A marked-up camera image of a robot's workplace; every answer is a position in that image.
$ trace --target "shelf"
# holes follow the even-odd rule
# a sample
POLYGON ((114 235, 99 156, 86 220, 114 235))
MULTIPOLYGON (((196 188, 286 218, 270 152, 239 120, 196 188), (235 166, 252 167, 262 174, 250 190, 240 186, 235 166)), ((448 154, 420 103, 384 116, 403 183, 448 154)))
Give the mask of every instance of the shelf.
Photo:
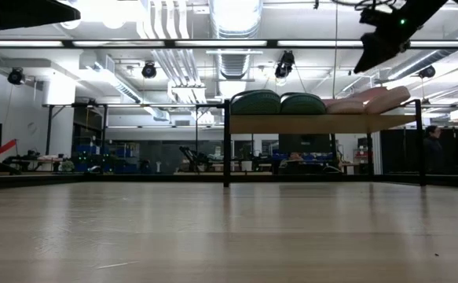
POLYGON ((232 115, 230 133, 364 134, 414 121, 414 115, 232 115))

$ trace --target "white wall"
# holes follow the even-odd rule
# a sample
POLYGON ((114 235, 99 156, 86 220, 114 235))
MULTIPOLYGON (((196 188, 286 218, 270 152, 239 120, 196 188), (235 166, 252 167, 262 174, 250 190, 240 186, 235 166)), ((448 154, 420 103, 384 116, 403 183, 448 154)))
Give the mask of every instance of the white wall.
MULTIPOLYGON (((3 145, 15 138, 18 140, 17 148, 20 155, 26 154, 29 149, 45 152, 48 110, 42 107, 42 101, 42 91, 36 91, 34 94, 32 87, 13 86, 7 82, 5 76, 0 75, 0 123, 3 145)), ((0 155, 0 160, 12 155, 16 155, 15 149, 0 155)))
MULTIPOLYGON (((71 104, 75 102, 75 82, 65 76, 53 77, 44 86, 45 104, 71 104)), ((71 142, 73 138, 73 108, 64 108, 52 122, 49 154, 63 153, 71 156, 71 142)))

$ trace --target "green cushion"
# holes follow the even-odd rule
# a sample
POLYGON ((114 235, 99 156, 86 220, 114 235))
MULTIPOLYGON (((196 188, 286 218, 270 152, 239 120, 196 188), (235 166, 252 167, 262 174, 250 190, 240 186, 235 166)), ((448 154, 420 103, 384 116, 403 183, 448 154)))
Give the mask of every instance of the green cushion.
POLYGON ((237 94, 231 104, 231 114, 277 114, 280 111, 280 97, 271 90, 248 90, 237 94))
POLYGON ((326 113, 323 101, 314 94, 286 93, 281 102, 281 114, 321 115, 326 113))

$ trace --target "wooden floor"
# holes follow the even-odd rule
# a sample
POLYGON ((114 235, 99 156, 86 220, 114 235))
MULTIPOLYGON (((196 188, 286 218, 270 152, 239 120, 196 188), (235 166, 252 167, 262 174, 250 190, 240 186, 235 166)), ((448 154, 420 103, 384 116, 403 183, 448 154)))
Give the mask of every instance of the wooden floor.
POLYGON ((458 282, 458 189, 1 189, 0 282, 458 282))

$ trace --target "pink cushion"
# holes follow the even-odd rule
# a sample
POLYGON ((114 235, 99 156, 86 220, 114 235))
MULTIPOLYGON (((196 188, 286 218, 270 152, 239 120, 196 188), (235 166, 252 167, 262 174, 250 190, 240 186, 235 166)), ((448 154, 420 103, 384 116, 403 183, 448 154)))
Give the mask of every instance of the pink cushion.
POLYGON ((385 86, 373 87, 369 90, 361 91, 360 93, 353 94, 349 98, 358 99, 361 102, 366 102, 372 100, 374 97, 379 96, 380 94, 387 93, 387 88, 385 86))
POLYGON ((363 102, 351 99, 339 99, 340 102, 326 108, 327 114, 361 114, 363 102))
POLYGON ((409 90, 404 86, 395 87, 384 94, 372 98, 365 106, 365 113, 380 114, 399 106, 410 98, 409 90))
POLYGON ((335 105, 337 103, 345 102, 345 101, 359 101, 358 99, 355 98, 340 98, 340 99, 321 99, 324 103, 324 106, 328 107, 331 105, 335 105))

